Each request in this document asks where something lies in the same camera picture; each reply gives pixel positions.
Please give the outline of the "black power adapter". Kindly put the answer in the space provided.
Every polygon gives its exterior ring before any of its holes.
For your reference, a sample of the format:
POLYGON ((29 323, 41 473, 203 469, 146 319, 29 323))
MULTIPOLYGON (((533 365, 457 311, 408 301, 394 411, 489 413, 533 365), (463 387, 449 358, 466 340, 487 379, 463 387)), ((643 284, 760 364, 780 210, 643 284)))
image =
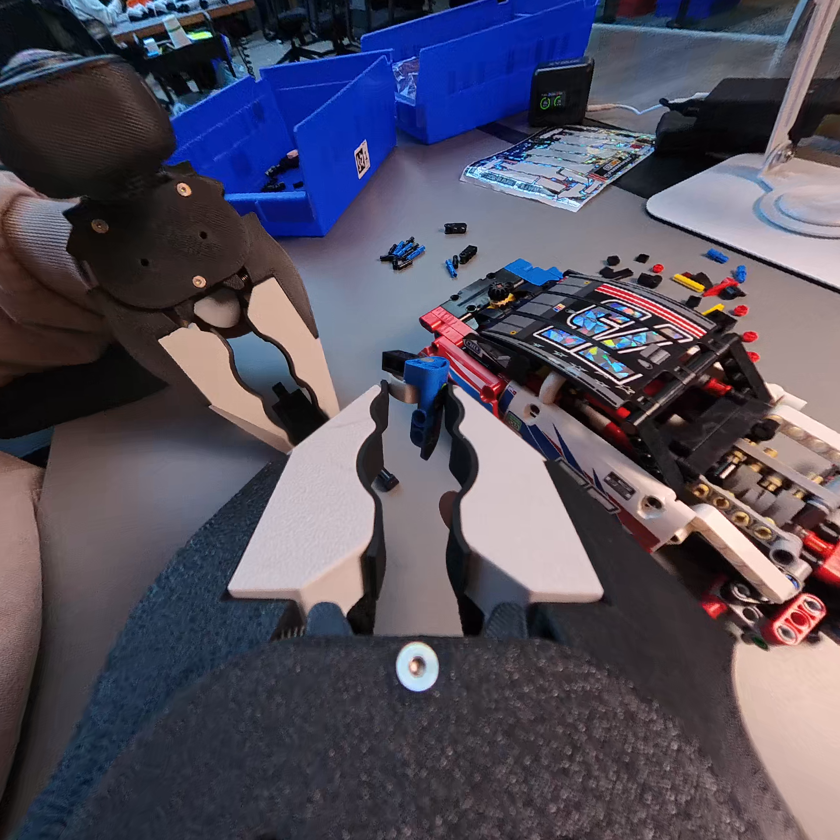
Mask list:
POLYGON ((765 150, 788 78, 727 78, 704 98, 665 101, 654 152, 663 156, 745 154, 765 150))

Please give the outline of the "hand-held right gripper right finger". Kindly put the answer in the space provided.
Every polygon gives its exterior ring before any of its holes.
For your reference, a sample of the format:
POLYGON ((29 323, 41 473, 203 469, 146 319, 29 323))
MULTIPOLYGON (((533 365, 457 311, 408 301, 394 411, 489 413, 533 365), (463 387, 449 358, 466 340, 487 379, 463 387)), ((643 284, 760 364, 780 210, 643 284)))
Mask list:
POLYGON ((599 602, 604 587, 548 462, 456 385, 444 398, 448 470, 458 483, 446 549, 465 635, 511 604, 599 602))

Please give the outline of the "lego sticker sheet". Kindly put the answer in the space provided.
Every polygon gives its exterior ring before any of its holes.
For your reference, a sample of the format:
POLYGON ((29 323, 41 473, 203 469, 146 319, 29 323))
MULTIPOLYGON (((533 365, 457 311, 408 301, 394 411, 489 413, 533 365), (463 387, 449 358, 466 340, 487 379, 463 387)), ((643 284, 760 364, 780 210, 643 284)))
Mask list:
POLYGON ((649 133, 548 128, 469 164, 460 181, 575 213, 654 151, 649 133))

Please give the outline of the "person's left forearm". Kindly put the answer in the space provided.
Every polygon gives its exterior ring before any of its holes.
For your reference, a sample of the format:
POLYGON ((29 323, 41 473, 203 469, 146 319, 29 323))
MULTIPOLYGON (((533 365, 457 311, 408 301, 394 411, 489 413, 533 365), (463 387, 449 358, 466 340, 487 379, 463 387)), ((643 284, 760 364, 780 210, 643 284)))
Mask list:
POLYGON ((68 203, 1 172, 1 386, 99 360, 112 333, 67 252, 68 203))

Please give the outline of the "white book stand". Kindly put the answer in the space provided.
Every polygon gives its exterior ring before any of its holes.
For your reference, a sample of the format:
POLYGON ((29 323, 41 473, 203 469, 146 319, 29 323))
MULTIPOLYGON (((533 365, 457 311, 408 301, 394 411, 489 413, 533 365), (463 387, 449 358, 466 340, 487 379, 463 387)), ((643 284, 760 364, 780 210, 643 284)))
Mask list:
POLYGON ((839 289, 838 115, 802 153, 791 137, 838 15, 817 1, 762 154, 741 154, 648 199, 650 216, 839 289))

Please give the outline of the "black charger with green display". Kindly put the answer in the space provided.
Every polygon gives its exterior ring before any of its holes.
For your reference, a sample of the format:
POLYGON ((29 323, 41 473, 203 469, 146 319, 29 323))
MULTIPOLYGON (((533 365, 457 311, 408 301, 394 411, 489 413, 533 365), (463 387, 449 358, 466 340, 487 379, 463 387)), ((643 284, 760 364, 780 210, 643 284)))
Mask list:
POLYGON ((582 124, 594 68, 590 56, 537 65, 531 78, 529 126, 540 129, 582 124))

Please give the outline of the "blue bin with tag label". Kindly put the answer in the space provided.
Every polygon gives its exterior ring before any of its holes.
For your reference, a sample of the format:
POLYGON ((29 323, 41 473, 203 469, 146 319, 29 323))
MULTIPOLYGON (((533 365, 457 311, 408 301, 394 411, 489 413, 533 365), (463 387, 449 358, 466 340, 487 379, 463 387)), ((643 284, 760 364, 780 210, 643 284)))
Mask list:
POLYGON ((171 119, 168 165, 224 185, 274 238, 321 237, 396 143, 388 50, 264 68, 171 119))

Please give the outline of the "blue lego panel piece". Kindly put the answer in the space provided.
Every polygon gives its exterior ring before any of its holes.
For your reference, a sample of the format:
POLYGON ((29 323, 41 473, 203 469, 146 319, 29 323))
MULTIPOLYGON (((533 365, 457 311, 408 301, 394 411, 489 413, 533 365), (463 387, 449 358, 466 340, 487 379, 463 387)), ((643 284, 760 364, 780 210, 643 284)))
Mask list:
POLYGON ((438 443, 449 373, 444 356, 418 356, 404 363, 403 380, 416 391, 410 438, 422 460, 430 459, 438 443))

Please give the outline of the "lego race car model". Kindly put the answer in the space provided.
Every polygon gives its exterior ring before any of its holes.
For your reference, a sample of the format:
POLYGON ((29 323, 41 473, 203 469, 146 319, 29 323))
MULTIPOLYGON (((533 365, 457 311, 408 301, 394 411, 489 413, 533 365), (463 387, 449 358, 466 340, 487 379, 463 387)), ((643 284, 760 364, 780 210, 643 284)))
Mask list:
POLYGON ((651 276, 517 259, 419 318, 424 354, 648 552, 702 539, 701 604, 745 641, 838 642, 838 432, 764 380, 754 333, 651 276))

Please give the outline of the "pile of small lego pieces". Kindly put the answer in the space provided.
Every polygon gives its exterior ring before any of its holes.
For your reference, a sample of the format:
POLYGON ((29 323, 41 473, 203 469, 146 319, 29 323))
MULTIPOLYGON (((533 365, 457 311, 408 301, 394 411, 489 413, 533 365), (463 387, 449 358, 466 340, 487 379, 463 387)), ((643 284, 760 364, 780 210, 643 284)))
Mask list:
POLYGON ((625 265, 618 255, 606 257, 596 274, 615 284, 624 282, 643 291, 656 292, 662 297, 677 299, 677 292, 685 292, 681 304, 693 312, 711 319, 728 316, 734 321, 745 319, 749 314, 747 293, 744 290, 746 269, 737 266, 734 273, 725 272, 720 278, 710 277, 703 271, 687 270, 668 274, 661 263, 648 265, 648 255, 636 257, 637 266, 625 265))

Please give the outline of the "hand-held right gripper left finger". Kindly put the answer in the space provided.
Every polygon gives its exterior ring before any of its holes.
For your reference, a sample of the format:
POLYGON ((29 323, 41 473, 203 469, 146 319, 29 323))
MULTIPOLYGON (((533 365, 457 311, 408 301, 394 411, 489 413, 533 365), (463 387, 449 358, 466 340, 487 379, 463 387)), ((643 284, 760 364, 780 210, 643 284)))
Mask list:
POLYGON ((389 421, 382 381, 294 447, 227 592, 294 602, 302 616, 335 604, 357 634, 372 634, 385 574, 382 501, 389 421))

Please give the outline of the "large blue storage bin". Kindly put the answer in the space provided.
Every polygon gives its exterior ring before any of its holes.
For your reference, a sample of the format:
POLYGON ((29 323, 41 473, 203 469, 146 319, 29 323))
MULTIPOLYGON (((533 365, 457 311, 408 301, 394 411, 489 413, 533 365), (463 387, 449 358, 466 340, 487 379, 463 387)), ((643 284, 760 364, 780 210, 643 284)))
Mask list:
POLYGON ((397 127, 425 144, 529 108, 537 65, 577 60, 595 1, 482 1, 365 34, 363 51, 417 59, 414 99, 395 95, 397 127))

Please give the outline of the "cluster of blue black pins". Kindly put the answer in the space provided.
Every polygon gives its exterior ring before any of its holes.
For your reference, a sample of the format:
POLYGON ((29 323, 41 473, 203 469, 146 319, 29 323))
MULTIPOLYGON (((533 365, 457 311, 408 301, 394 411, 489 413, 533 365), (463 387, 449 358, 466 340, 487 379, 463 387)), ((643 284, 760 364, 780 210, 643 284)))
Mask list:
POLYGON ((415 237, 410 237, 395 243, 386 254, 379 257, 379 260, 382 264, 390 266, 393 271, 402 271, 412 266, 425 251, 425 245, 417 242, 415 237))

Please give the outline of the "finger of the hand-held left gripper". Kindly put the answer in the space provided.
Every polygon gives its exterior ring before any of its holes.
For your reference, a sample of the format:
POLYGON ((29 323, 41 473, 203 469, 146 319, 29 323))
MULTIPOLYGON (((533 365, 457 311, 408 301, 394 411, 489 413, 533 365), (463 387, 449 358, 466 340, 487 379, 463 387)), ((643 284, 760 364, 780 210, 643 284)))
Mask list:
POLYGON ((310 402, 328 419, 338 415, 339 401, 320 338, 312 334, 276 278, 253 287, 246 318, 252 331, 283 355, 292 380, 310 402))
POLYGON ((292 450, 288 434, 269 418, 259 394, 240 380, 225 339, 193 324, 174 330, 158 343, 216 414, 281 453, 292 450))

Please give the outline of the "grey work table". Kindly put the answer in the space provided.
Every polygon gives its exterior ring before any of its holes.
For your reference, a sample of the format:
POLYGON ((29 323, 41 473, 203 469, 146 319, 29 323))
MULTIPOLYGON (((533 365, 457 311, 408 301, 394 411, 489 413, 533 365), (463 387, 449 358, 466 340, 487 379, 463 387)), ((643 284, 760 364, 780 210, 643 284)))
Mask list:
POLYGON ((238 1, 229 3, 210 3, 206 8, 197 8, 187 13, 165 12, 163 16, 148 17, 144 20, 129 20, 116 27, 112 31, 112 38, 118 44, 129 44, 136 40, 142 41, 153 35, 166 32, 165 18, 174 15, 181 25, 187 26, 201 24, 208 19, 216 20, 237 14, 242 14, 256 9, 254 1, 238 1))

